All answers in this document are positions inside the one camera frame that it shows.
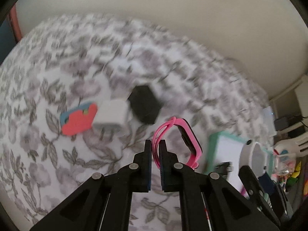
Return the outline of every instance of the red sponge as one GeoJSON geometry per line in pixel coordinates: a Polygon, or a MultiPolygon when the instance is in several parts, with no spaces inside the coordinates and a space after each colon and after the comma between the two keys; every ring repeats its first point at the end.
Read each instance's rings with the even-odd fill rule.
{"type": "Polygon", "coordinates": [[[68,122],[62,126],[62,133],[66,136],[86,131],[92,127],[92,122],[97,113],[96,104],[91,104],[88,110],[77,110],[69,115],[68,122]]]}

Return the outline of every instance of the white wall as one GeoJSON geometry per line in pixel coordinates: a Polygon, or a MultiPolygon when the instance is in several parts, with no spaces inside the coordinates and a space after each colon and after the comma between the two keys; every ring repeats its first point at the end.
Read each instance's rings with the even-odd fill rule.
{"type": "Polygon", "coordinates": [[[307,28],[289,0],[19,0],[17,12],[23,33],[63,13],[150,19],[239,59],[270,97],[307,66],[307,28]]]}

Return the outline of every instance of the colorful item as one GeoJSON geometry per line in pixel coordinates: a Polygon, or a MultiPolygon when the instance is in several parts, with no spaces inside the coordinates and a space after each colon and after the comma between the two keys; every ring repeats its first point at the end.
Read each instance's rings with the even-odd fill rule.
{"type": "Polygon", "coordinates": [[[301,172],[301,162],[299,162],[297,164],[297,166],[295,167],[295,171],[287,179],[287,181],[285,183],[285,191],[286,192],[290,191],[291,187],[297,183],[297,181],[298,181],[297,177],[299,176],[300,172],[301,172]]]}
{"type": "Polygon", "coordinates": [[[60,115],[62,133],[66,136],[86,131],[92,127],[92,122],[97,113],[95,103],[86,103],[60,115]]]}
{"type": "Polygon", "coordinates": [[[304,196],[308,196],[308,180],[306,181],[306,183],[304,185],[304,196]]]}
{"type": "Polygon", "coordinates": [[[173,126],[176,125],[179,131],[182,134],[182,138],[186,144],[186,146],[190,149],[190,158],[186,163],[187,166],[196,169],[198,168],[198,160],[202,155],[202,148],[200,143],[198,142],[193,130],[185,119],[172,117],[169,121],[162,124],[154,133],[152,140],[152,154],[154,158],[154,162],[158,168],[160,168],[160,162],[158,158],[158,144],[163,138],[164,134],[173,126]],[[156,138],[158,133],[164,128],[162,133],[156,138]]]}

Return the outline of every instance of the yellow toy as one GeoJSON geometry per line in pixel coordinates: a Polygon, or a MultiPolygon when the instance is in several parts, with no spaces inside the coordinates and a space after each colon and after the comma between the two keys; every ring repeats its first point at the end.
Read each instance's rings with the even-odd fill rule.
{"type": "Polygon", "coordinates": [[[299,176],[299,173],[301,172],[301,161],[297,166],[295,167],[295,171],[291,174],[291,177],[297,178],[299,176]]]}

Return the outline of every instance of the gray leaf pattern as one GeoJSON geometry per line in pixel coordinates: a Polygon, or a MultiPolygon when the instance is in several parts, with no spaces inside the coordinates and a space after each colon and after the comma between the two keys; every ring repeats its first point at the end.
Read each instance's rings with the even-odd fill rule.
{"type": "Polygon", "coordinates": [[[46,109],[46,122],[47,122],[47,125],[48,125],[49,129],[52,132],[54,132],[56,134],[60,133],[59,120],[48,109],[46,109]]]}
{"type": "MultiPolygon", "coordinates": [[[[261,115],[267,95],[229,60],[147,21],[90,14],[42,22],[0,66],[0,178],[8,195],[35,224],[94,172],[108,175],[131,163],[171,116],[185,118],[205,149],[204,137],[220,130],[257,137],[269,148],[261,115]],[[139,84],[162,103],[155,125],[132,119],[123,135],[63,135],[61,113],[127,98],[139,84]]],[[[171,152],[188,159],[176,128],[165,138],[171,152]]],[[[151,192],[133,196],[130,229],[180,230],[178,193],[163,192],[152,167],[151,192]]]]}

